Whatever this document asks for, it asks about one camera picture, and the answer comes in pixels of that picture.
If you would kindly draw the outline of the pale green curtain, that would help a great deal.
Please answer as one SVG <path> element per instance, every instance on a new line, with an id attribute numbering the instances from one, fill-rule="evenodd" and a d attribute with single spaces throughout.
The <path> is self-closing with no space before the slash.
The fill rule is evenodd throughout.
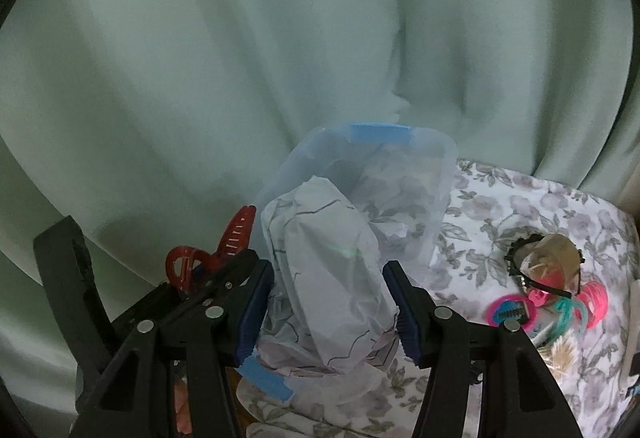
<path id="1" fill-rule="evenodd" d="M 1 27 L 1 375 L 32 429 L 62 437 L 76 415 L 37 234 L 76 219 L 118 316 L 171 247 L 215 246 L 308 132 L 350 122 L 457 143 L 425 279 L 465 317 L 513 288 L 513 239 L 582 246 L 610 308 L 563 388 L 582 432 L 608 436 L 639 269 L 634 0 L 16 0 Z"/>

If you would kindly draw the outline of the red hair claw clip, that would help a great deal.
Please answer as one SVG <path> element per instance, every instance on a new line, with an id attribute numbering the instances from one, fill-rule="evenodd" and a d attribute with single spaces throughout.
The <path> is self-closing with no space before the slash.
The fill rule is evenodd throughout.
<path id="1" fill-rule="evenodd" d="M 189 245 L 172 248 L 165 258 L 168 282 L 187 295 L 194 295 L 218 270 L 246 250 L 250 244 L 257 208 L 242 206 L 224 229 L 213 253 Z"/>

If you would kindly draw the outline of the bundle of wooden toothpicks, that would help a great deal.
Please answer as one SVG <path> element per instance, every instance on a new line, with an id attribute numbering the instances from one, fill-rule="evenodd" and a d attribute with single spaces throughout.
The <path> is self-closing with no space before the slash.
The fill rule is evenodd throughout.
<path id="1" fill-rule="evenodd" d="M 578 360 L 577 338 L 573 334 L 562 335 L 538 352 L 552 373 L 567 375 Z"/>

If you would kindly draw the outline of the brown packing tape roll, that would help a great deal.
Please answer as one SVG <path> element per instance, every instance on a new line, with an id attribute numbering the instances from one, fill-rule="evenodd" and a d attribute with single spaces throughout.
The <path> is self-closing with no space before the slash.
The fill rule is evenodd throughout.
<path id="1" fill-rule="evenodd" d="M 553 233 L 526 245 L 520 271 L 530 285 L 577 293 L 583 262 L 582 251 L 569 238 Z"/>

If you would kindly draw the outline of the white paper ball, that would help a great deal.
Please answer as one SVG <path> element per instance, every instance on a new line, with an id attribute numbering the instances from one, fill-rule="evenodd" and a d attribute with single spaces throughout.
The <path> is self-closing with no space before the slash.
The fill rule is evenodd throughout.
<path id="1" fill-rule="evenodd" d="M 274 271 L 257 344 L 284 375 L 380 368 L 397 347 L 397 307 L 385 286 L 378 239 L 329 179 L 314 177 L 262 212 Z"/>

